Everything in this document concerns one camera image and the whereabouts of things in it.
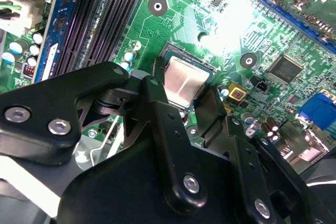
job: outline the blue expansion slot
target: blue expansion slot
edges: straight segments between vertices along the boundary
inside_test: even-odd
[[[41,53],[39,65],[36,69],[35,82],[46,80],[50,77],[51,70],[56,64],[60,47],[63,42],[68,21],[71,17],[76,0],[54,0],[55,7],[51,22],[46,32],[47,37]]]
[[[280,15],[283,19],[294,25],[298,30],[303,32],[308,38],[315,41],[317,44],[325,48],[326,50],[336,54],[336,46],[325,42],[322,40],[317,33],[315,33],[313,30],[311,30],[309,27],[304,25],[302,22],[298,21],[296,18],[294,18],[292,15],[290,15],[288,12],[283,10],[280,6],[274,5],[270,3],[268,0],[260,0],[263,4],[268,6],[270,9],[274,10],[275,13]]]

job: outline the power connector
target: power connector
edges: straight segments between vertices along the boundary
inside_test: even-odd
[[[20,37],[26,30],[34,28],[41,23],[45,6],[44,0],[6,0],[10,4],[20,6],[13,9],[19,17],[11,20],[0,20],[0,29]]]

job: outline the metal screw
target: metal screw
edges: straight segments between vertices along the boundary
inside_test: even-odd
[[[262,142],[263,144],[265,144],[265,145],[268,145],[268,142],[267,142],[267,140],[266,140],[265,138],[262,138],[262,139],[261,139],[261,142]]]
[[[124,74],[123,71],[121,71],[119,68],[115,68],[113,71],[114,71],[116,74],[119,74],[119,75],[123,75],[123,74]]]
[[[234,124],[236,124],[236,125],[240,125],[240,123],[239,123],[239,121],[238,121],[237,119],[232,118],[232,121],[233,121]]]
[[[90,129],[88,131],[89,138],[95,138],[97,135],[98,135],[98,132],[96,130],[94,130],[94,129]]]
[[[68,121],[54,119],[48,124],[48,129],[54,135],[64,136],[71,131],[71,125]]]
[[[22,107],[12,107],[5,112],[5,118],[14,123],[23,123],[30,118],[30,112]]]
[[[192,194],[197,194],[200,190],[199,182],[192,175],[185,175],[183,178],[183,184],[185,188],[187,188],[187,190]]]
[[[254,201],[254,206],[256,207],[257,211],[261,214],[261,216],[263,216],[265,219],[269,219],[271,217],[268,207],[260,199],[256,199]]]
[[[159,85],[159,83],[155,79],[151,79],[151,83],[153,83],[154,85]]]

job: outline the cable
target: cable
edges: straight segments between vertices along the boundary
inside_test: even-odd
[[[107,140],[109,139],[111,133],[112,133],[112,130],[113,128],[115,127],[115,125],[117,124],[117,121],[119,119],[119,116],[117,115],[111,125],[111,127],[109,128],[109,131],[107,132],[106,136],[105,136],[105,139],[104,141],[101,143],[101,145],[98,147],[98,148],[95,148],[95,149],[92,149],[90,151],[90,159],[91,159],[91,163],[92,163],[92,166],[95,166],[95,160],[93,160],[93,153],[96,152],[96,151],[100,151],[101,149],[104,148],[104,146],[106,145],[106,142]]]
[[[11,10],[21,10],[21,6],[19,6],[19,5],[0,4],[0,9],[3,9],[3,8],[8,8],[8,9],[11,9]]]

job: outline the black plastic bracket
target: black plastic bracket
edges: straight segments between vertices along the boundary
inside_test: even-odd
[[[291,223],[335,222],[327,208],[284,160],[273,144],[265,138],[257,137],[253,138],[251,143],[255,146],[260,161],[266,168],[265,177],[268,190],[282,218],[290,216]]]
[[[141,94],[136,124],[126,121],[124,126],[124,144],[151,132],[168,205],[182,215],[193,214],[205,205],[207,190],[178,109],[169,105],[163,84],[151,76],[142,80]]]
[[[91,107],[95,94],[122,87],[128,78],[117,64],[105,62],[2,94],[0,154],[47,165],[70,160],[81,136],[81,113]],[[92,99],[79,102],[88,96]],[[9,121],[5,114],[13,107],[29,111],[29,118],[24,122]],[[70,132],[53,134],[48,124],[54,119],[68,122]]]

